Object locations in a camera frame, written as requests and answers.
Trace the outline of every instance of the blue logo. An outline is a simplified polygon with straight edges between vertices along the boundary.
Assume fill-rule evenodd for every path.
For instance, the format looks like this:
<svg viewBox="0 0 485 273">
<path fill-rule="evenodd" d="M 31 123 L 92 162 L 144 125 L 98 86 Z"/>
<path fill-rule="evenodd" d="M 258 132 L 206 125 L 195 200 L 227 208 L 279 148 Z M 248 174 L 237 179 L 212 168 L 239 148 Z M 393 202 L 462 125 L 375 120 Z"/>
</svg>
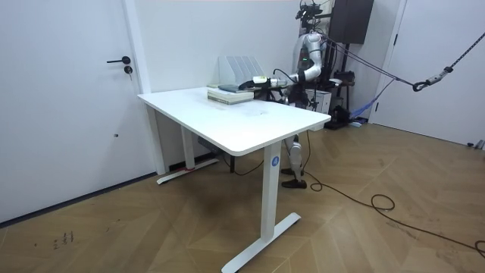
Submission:
<svg viewBox="0 0 485 273">
<path fill-rule="evenodd" d="M 273 165 L 273 167 L 276 167 L 278 165 L 278 163 L 280 163 L 280 158 L 275 156 L 273 158 L 273 161 L 271 162 L 271 164 Z"/>
</svg>

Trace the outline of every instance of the door frame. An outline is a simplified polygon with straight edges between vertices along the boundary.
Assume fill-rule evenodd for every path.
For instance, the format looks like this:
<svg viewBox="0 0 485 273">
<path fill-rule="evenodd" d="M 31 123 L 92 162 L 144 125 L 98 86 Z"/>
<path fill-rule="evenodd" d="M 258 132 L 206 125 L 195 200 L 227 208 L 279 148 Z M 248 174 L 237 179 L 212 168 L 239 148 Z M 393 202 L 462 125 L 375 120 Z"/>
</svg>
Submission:
<svg viewBox="0 0 485 273">
<path fill-rule="evenodd" d="M 389 39 L 389 45 L 387 46 L 387 52 L 386 52 L 386 58 L 384 59 L 383 67 L 382 69 L 387 71 L 389 69 L 391 60 L 393 59 L 393 53 L 394 53 L 394 39 L 396 35 L 399 33 L 399 29 L 401 28 L 401 22 L 402 18 L 404 17 L 406 5 L 408 4 L 408 0 L 400 0 L 399 2 L 399 8 L 397 10 L 396 14 L 396 20 L 394 21 L 394 28 L 393 32 L 391 33 L 391 37 Z M 381 74 L 379 77 L 379 84 L 377 85 L 376 93 L 374 97 L 379 95 L 380 91 L 384 88 L 384 85 L 386 84 L 386 79 L 388 77 Z M 379 102 L 379 99 L 372 105 L 371 108 L 371 115 L 369 117 L 369 123 L 373 124 L 375 121 L 375 116 L 376 116 L 376 107 L 377 103 Z"/>
<path fill-rule="evenodd" d="M 121 0 L 124 6 L 124 15 L 127 22 L 128 38 L 130 39 L 131 50 L 134 54 L 134 65 L 136 70 L 137 84 L 139 92 L 148 94 L 152 92 L 148 66 L 146 64 L 145 49 L 143 48 L 142 34 L 139 26 L 138 13 L 136 11 L 135 0 Z M 146 136 L 149 136 L 149 142 L 152 143 L 152 159 L 157 174 L 165 174 L 164 158 L 161 151 L 160 136 L 158 135 L 158 126 L 155 117 L 155 110 L 143 104 L 146 110 L 147 118 L 145 119 Z"/>
</svg>

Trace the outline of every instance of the desk foot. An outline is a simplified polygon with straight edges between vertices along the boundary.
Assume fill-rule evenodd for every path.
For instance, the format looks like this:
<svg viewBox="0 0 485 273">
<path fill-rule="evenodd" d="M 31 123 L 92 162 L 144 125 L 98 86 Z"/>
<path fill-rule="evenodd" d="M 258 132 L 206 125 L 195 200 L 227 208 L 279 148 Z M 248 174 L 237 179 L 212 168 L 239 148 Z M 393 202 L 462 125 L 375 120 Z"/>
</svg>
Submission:
<svg viewBox="0 0 485 273">
<path fill-rule="evenodd" d="M 169 181 L 169 180 L 174 179 L 175 177 L 179 177 L 179 176 L 182 176 L 182 175 L 184 175 L 184 174 L 188 174 L 188 173 L 190 173 L 190 172 L 193 172 L 193 171 L 198 170 L 198 169 L 200 169 L 200 168 L 204 168 L 205 166 L 209 166 L 209 165 L 214 164 L 214 163 L 217 163 L 217 162 L 219 162 L 219 160 L 217 160 L 217 159 L 215 159 L 215 158 L 210 159 L 210 160 L 207 160 L 206 162 L 203 162 L 203 163 L 197 164 L 197 165 L 194 167 L 194 169 L 192 169 L 192 170 L 186 170 L 186 169 L 185 169 L 185 170 L 178 171 L 178 172 L 176 172 L 176 173 L 173 173 L 173 174 L 169 174 L 169 175 L 167 175 L 167 176 L 164 176 L 164 177 L 162 177 L 162 178 L 160 178 L 160 179 L 158 179 L 158 180 L 157 180 L 157 184 L 158 184 L 158 185 L 163 184 L 163 183 L 165 183 L 165 182 L 167 182 L 167 181 Z"/>
<path fill-rule="evenodd" d="M 244 249 L 240 254 L 230 260 L 222 268 L 221 272 L 234 273 L 240 270 L 250 259 L 254 258 L 254 256 L 278 238 L 285 230 L 294 225 L 300 218 L 300 215 L 297 215 L 295 212 L 288 215 L 280 223 L 274 226 L 274 235 L 268 242 L 263 241 L 261 238 L 257 239 L 251 246 Z"/>
</svg>

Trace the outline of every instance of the baseboard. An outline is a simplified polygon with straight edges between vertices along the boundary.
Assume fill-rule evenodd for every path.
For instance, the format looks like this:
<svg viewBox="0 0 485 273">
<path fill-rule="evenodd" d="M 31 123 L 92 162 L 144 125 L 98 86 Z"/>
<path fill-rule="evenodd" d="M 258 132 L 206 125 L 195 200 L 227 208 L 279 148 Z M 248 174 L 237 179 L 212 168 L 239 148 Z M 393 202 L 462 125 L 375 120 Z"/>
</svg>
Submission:
<svg viewBox="0 0 485 273">
<path fill-rule="evenodd" d="M 31 218 L 35 218 L 37 216 L 44 215 L 44 214 L 49 213 L 49 212 L 53 212 L 54 210 L 57 210 L 57 209 L 62 209 L 62 208 L 69 206 L 69 205 L 73 205 L 77 202 L 81 202 L 81 201 L 84 201 L 86 199 L 89 199 L 89 198 L 92 198 L 92 197 L 95 197 L 95 196 L 98 196 L 98 195 L 101 195 L 101 194 L 104 194 L 104 193 L 109 193 L 112 190 L 117 190 L 117 189 L 120 189 L 122 187 L 126 187 L 128 185 L 133 184 L 133 183 L 140 182 L 141 180 L 145 180 L 147 178 L 154 177 L 155 175 L 157 175 L 157 173 L 155 173 L 155 172 L 153 172 L 151 174 L 146 174 L 146 175 L 143 175 L 141 177 L 137 177 L 137 178 L 125 181 L 123 183 L 116 184 L 116 185 L 111 186 L 111 187 L 107 187 L 105 189 L 97 190 L 93 193 L 87 193 L 83 196 L 79 196 L 77 198 L 74 198 L 74 199 L 71 199 L 71 200 L 68 200 L 68 201 L 64 201 L 64 202 L 58 203 L 56 205 L 53 205 L 53 206 L 50 206 L 50 207 L 47 207 L 47 208 L 40 209 L 38 211 L 31 212 L 29 214 L 13 218 L 11 220 L 4 221 L 4 222 L 0 223 L 0 228 L 6 228 L 6 227 L 11 226 L 13 224 L 16 224 L 16 223 L 19 223 L 19 222 L 22 222 L 22 221 L 26 221 L 26 220 L 29 220 Z"/>
<path fill-rule="evenodd" d="M 215 154 L 213 152 L 210 152 L 210 153 L 206 153 L 204 155 L 200 155 L 200 156 L 197 156 L 194 158 L 196 164 L 199 163 L 199 162 L 203 162 L 203 161 L 206 161 L 208 159 L 213 159 L 215 158 Z M 175 171 L 175 170 L 178 170 L 180 168 L 185 168 L 185 162 L 178 162 L 178 163 L 175 163 L 175 164 L 172 164 L 170 166 L 168 166 L 168 172 L 171 172 L 171 171 Z"/>
</svg>

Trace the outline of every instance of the book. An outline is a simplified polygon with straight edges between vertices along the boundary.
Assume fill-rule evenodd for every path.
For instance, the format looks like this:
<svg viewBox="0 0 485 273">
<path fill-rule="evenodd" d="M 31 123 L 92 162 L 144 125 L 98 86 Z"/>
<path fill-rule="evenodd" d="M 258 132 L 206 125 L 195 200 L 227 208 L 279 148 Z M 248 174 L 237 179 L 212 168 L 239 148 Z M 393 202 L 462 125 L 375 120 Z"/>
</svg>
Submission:
<svg viewBox="0 0 485 273">
<path fill-rule="evenodd" d="M 226 105 L 235 105 L 237 103 L 242 103 L 242 102 L 250 102 L 252 101 L 253 99 L 244 99 L 244 100 L 237 100 L 237 101 L 234 101 L 234 102 L 230 102 L 230 101 L 227 101 L 225 99 L 219 99 L 219 98 L 215 98 L 213 96 L 207 96 L 207 99 L 210 99 L 212 101 L 215 101 L 215 102 L 220 102 L 220 103 L 224 103 Z"/>
<path fill-rule="evenodd" d="M 240 90 L 239 89 L 239 86 L 233 85 L 233 84 L 223 84 L 223 85 L 220 85 L 219 86 L 219 89 L 224 90 L 224 91 L 228 91 L 228 92 L 232 92 L 232 93 L 245 93 L 245 92 L 249 92 L 250 91 L 248 89 Z"/>
<path fill-rule="evenodd" d="M 240 103 L 240 102 L 247 102 L 254 99 L 255 94 L 253 92 L 250 93 L 231 93 L 228 91 L 223 91 L 220 89 L 208 89 L 207 90 L 207 97 L 208 99 L 222 102 L 228 105 Z"/>
</svg>

